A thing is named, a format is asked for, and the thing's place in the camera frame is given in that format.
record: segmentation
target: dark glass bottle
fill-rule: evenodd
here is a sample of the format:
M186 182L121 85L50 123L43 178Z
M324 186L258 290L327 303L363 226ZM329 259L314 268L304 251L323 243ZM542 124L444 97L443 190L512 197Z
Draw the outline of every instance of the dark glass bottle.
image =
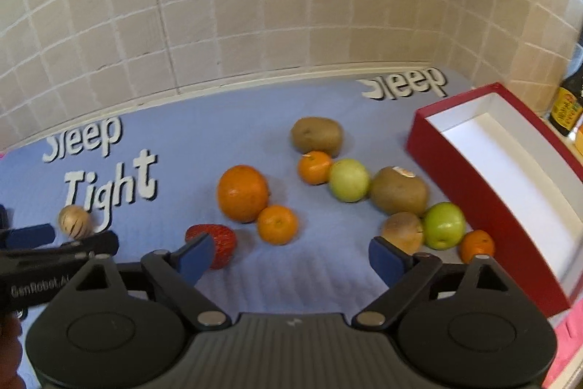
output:
M563 136L575 127L583 113L583 66L559 85L549 122Z

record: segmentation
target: green apple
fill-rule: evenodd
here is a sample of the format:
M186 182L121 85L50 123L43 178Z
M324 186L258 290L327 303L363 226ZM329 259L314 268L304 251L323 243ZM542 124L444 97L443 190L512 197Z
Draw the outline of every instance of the green apple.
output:
M365 166L355 159L342 159L330 168L328 186L341 202L357 202L366 197L370 175Z
M432 249L453 248L466 232L466 219L462 210L453 203L433 205L423 217L425 245Z

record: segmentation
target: pink fabric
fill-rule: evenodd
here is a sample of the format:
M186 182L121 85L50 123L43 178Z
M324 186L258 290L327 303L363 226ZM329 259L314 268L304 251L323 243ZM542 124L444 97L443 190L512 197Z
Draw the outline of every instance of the pink fabric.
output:
M583 346L583 300L579 301L555 329L559 340L557 357L550 367L543 387L551 385Z

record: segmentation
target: kiwi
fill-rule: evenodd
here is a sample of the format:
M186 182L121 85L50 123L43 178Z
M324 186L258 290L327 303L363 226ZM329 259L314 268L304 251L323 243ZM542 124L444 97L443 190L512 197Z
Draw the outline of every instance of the kiwi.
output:
M421 216L427 208L429 188L420 177L408 170L386 167L372 179L369 197L386 214L408 211Z
M395 213L385 221L381 236L401 251L414 254L423 245L423 225L413 213Z
M328 118L301 118L291 128L291 141L302 154L319 150L337 157L342 148L342 126Z

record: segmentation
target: orange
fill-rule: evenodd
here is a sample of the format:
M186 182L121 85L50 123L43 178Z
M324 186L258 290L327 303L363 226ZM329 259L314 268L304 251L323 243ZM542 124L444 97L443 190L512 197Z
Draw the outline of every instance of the orange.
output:
M297 163L297 173L308 185L321 185L328 182L332 157L318 150L301 156Z
M250 166L228 169L217 185L217 201L221 211L233 221L251 223L267 206L267 180Z
M285 206L269 206L259 214L257 231L265 242L276 246L287 244L296 235L297 218Z
M463 237L462 242L459 244L458 252L462 262L469 264L476 254L488 254L493 257L495 249L492 237L485 231L476 230Z

